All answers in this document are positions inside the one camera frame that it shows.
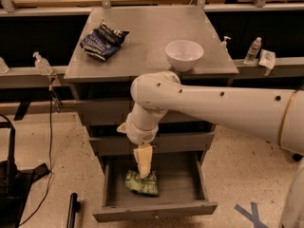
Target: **spray bottle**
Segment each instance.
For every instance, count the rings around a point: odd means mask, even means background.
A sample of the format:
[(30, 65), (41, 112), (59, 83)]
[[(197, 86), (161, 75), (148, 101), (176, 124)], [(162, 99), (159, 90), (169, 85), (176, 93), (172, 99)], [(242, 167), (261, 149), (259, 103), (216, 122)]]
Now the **spray bottle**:
[(39, 52), (34, 52), (32, 56), (36, 58), (35, 66), (41, 75), (50, 75), (52, 73), (53, 70), (48, 63), (48, 60), (41, 57)]
[(227, 40), (231, 40), (231, 38), (228, 37), (228, 36), (224, 36), (224, 40), (220, 44), (228, 51), (228, 49), (227, 49)]

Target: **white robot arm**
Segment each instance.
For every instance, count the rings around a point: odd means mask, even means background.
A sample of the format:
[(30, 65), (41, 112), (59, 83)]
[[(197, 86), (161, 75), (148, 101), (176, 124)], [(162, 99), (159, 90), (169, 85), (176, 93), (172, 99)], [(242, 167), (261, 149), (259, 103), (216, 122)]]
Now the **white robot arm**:
[[(135, 79), (131, 95), (135, 105), (119, 131), (139, 146), (134, 154), (142, 178), (148, 175), (152, 160), (148, 143), (153, 141), (158, 123), (168, 110), (239, 130), (304, 155), (303, 90), (181, 85), (175, 73), (166, 71)], [(303, 180), (304, 172), (299, 171), (294, 190)], [(286, 224), (282, 227), (295, 227), (295, 220), (304, 212), (304, 194), (300, 192), (301, 201), (295, 198), (298, 194), (299, 189), (290, 195), (298, 202), (296, 211), (291, 209), (289, 199), (286, 202), (285, 215), (282, 215), (282, 224)]]

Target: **white floor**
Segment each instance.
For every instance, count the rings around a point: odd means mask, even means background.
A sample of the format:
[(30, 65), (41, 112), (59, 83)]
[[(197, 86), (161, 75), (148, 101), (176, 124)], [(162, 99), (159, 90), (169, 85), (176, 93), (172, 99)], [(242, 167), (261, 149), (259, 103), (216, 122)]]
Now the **white floor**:
[[(32, 169), (43, 162), (49, 165), (48, 107), (43, 113), (29, 108), (25, 118), (13, 124), (18, 169)], [(101, 206), (104, 174), (89, 145), (86, 130), (75, 111), (53, 113), (52, 129), (53, 176), (49, 193), (39, 211), (22, 225), (23, 228), (67, 227), (69, 197), (73, 192), (78, 194), (81, 203), (75, 228), (254, 227), (235, 209), (238, 204), (252, 214), (251, 202), (257, 204), (259, 220), (273, 228), (278, 226), (298, 166), (288, 152), (275, 144), (217, 126), (216, 137), (202, 167), (209, 200), (218, 202), (212, 216), (98, 223), (92, 213)], [(4, 160), (8, 130), (1, 129), (0, 146), (0, 160)], [(47, 183), (48, 177), (44, 177), (32, 185), (22, 220), (36, 209)]]

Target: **drawer front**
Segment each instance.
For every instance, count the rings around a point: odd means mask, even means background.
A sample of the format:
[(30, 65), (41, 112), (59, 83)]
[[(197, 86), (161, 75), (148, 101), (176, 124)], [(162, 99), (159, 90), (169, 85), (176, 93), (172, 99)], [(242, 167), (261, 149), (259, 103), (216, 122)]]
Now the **drawer front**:
[(125, 187), (128, 169), (137, 164), (131, 156), (108, 157), (104, 174), (103, 205), (94, 211), (99, 222), (211, 215), (217, 203), (209, 201), (195, 152), (154, 155), (159, 194), (146, 197)]
[[(78, 101), (77, 112), (83, 125), (121, 124), (132, 111), (134, 102), (127, 98)], [(161, 123), (200, 121), (185, 114), (169, 111)]]
[[(214, 133), (160, 134), (151, 143), (153, 153), (181, 151), (202, 151), (210, 148)], [(90, 144), (97, 156), (129, 155), (138, 146), (124, 137), (90, 138)]]
[(76, 107), (83, 125), (121, 124), (130, 111), (128, 99), (81, 101)]
[(147, 207), (124, 207), (96, 210), (93, 214), (98, 222), (136, 219), (161, 219), (185, 216), (212, 215), (218, 204), (210, 201), (197, 201), (184, 204), (154, 205)]

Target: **plastic bottle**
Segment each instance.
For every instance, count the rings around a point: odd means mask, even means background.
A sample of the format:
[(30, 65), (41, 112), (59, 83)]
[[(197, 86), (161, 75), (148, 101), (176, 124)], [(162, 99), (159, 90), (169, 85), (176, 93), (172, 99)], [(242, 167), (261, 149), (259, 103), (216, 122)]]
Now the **plastic bottle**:
[(50, 75), (52, 73), (53, 70), (48, 63), (48, 60), (41, 57), (39, 52), (34, 52), (32, 56), (36, 58), (35, 65), (41, 75)]
[(228, 51), (228, 49), (227, 49), (227, 40), (231, 40), (231, 38), (228, 37), (228, 36), (224, 36), (224, 40), (220, 44)]
[(3, 60), (2, 57), (0, 57), (0, 73), (6, 73), (8, 72), (10, 69), (7, 66), (6, 62)]
[(262, 45), (261, 38), (257, 37), (255, 41), (250, 45), (250, 48), (245, 57), (245, 61), (244, 61), (245, 65), (250, 65), (255, 61), (255, 58), (257, 57), (261, 45)]

